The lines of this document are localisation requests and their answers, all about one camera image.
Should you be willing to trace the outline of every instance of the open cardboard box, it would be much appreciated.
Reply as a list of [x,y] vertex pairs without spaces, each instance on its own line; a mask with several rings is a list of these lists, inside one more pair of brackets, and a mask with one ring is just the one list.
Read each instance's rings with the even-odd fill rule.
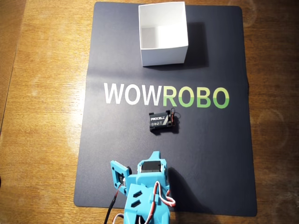
[[142,66],[184,63],[188,33],[184,2],[139,6]]

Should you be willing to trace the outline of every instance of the wire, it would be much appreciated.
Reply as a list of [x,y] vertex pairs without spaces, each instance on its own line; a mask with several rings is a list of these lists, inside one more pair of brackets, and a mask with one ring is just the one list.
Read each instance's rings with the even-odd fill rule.
[[112,221],[112,224],[115,224],[115,221],[116,221],[117,217],[121,217],[121,218],[123,218],[124,216],[123,216],[122,213],[118,213],[116,216],[114,216],[113,221]]
[[113,205],[114,205],[114,203],[116,201],[116,197],[117,197],[118,191],[120,190],[121,186],[122,186],[122,183],[118,186],[118,189],[117,189],[117,191],[116,191],[116,193],[115,193],[115,195],[113,197],[113,200],[112,200],[112,202],[109,205],[109,208],[108,208],[108,211],[107,211],[107,214],[106,214],[106,218],[105,218],[104,224],[107,224],[107,222],[108,222],[108,218],[109,218],[111,209],[112,209],[112,207],[113,207]]
[[154,198],[153,198],[153,202],[151,204],[151,208],[150,208],[150,212],[149,212],[149,215],[148,215],[148,218],[146,219],[145,223],[144,224],[148,224],[153,216],[153,213],[154,213],[154,209],[155,209],[155,196],[156,196],[156,193],[157,193],[157,187],[159,186],[159,197],[161,199],[161,201],[170,206],[170,207],[174,207],[176,206],[176,201],[172,198],[172,197],[169,197],[169,193],[170,193],[170,190],[168,190],[165,194],[165,197],[167,200],[165,200],[164,198],[162,198],[161,196],[161,184],[159,181],[156,181],[155,183],[155,186],[154,186]]
[[161,196],[161,192],[162,192],[162,190],[161,190],[161,184],[160,184],[160,182],[157,181],[155,184],[158,184],[158,185],[159,185],[159,196],[160,196],[161,201],[162,201],[164,204],[166,204],[166,205],[168,205],[168,206],[170,206],[170,207],[174,207],[174,206],[176,206],[176,201],[175,201],[172,197],[169,197],[169,196],[168,196],[169,193],[170,193],[170,190],[168,190],[168,191],[166,192],[165,197],[166,197],[167,200],[165,200],[165,199],[162,198],[162,196]]
[[173,123],[173,126],[175,126],[176,122],[174,120],[174,114],[176,113],[176,109],[173,107],[173,108],[171,108],[170,112],[171,112],[171,122]]

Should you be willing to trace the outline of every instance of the wooden table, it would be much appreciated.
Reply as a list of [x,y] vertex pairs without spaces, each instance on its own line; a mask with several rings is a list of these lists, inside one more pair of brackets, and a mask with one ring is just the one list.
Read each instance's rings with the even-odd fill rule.
[[[73,203],[94,3],[0,3],[0,90],[12,74],[0,135],[1,224],[104,222],[106,209]],[[299,223],[298,1],[186,3],[243,10],[258,214],[172,213],[172,223]]]

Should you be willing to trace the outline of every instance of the dark blue mat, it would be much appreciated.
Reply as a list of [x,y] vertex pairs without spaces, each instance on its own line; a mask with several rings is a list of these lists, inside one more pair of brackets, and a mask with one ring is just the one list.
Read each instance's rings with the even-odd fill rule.
[[[74,195],[77,206],[109,206],[115,193],[111,160],[136,173],[137,164],[159,150],[168,163],[175,210],[256,215],[241,9],[186,6],[186,16],[185,64],[143,68],[138,4],[95,4]],[[119,99],[110,96],[112,84],[118,94],[123,84]],[[157,105],[153,97],[146,105],[142,85],[146,98],[150,85],[156,96],[161,86]],[[171,109],[165,95],[173,91],[177,126],[151,133],[149,112]],[[123,208],[125,200],[118,197],[115,207]]]

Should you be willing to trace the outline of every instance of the battery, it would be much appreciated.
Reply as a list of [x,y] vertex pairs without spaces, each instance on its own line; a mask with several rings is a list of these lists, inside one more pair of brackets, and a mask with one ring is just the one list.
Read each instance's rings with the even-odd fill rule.
[[164,113],[149,113],[149,129],[155,130],[159,128],[172,127],[171,111]]

